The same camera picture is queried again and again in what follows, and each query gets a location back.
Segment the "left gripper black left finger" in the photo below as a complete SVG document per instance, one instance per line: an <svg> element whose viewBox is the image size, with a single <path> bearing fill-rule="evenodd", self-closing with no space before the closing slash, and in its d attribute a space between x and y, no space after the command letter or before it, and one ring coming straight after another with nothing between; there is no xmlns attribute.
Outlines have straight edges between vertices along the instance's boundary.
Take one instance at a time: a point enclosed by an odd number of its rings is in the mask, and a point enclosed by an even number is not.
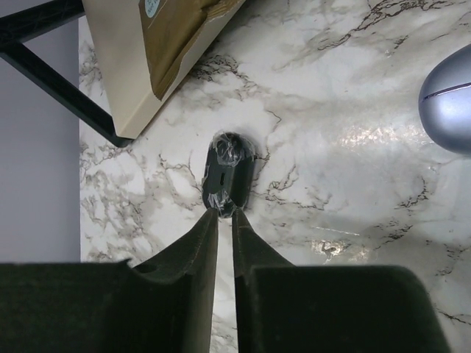
<svg viewBox="0 0 471 353"><path fill-rule="evenodd" d="M3 352L208 352L218 216L137 266L1 265Z"/></svg>

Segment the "purple earbud charging case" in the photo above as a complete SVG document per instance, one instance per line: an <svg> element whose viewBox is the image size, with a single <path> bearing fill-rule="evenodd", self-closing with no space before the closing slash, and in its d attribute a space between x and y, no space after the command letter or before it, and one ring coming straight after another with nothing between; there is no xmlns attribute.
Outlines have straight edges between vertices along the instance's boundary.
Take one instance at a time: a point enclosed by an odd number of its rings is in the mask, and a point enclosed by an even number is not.
<svg viewBox="0 0 471 353"><path fill-rule="evenodd" d="M418 109L434 143L457 154L470 154L470 46L429 73L419 92Z"/></svg>

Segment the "black earbud charging case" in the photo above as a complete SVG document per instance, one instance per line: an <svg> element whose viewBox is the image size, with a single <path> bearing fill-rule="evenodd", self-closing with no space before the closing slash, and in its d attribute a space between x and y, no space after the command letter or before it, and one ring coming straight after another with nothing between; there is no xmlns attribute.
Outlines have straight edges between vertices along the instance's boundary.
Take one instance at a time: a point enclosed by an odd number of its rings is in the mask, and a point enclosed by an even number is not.
<svg viewBox="0 0 471 353"><path fill-rule="evenodd" d="M202 179L202 200L219 217L246 206L255 170L255 147L243 135L223 132L211 141Z"/></svg>

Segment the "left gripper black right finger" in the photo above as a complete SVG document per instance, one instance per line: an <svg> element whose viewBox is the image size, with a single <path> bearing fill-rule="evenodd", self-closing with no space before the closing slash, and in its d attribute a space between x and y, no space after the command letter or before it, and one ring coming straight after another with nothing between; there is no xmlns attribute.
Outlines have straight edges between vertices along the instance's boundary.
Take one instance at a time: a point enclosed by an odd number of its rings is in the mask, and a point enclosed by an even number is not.
<svg viewBox="0 0 471 353"><path fill-rule="evenodd" d="M232 217L240 352L448 352L417 276L395 265L296 266Z"/></svg>

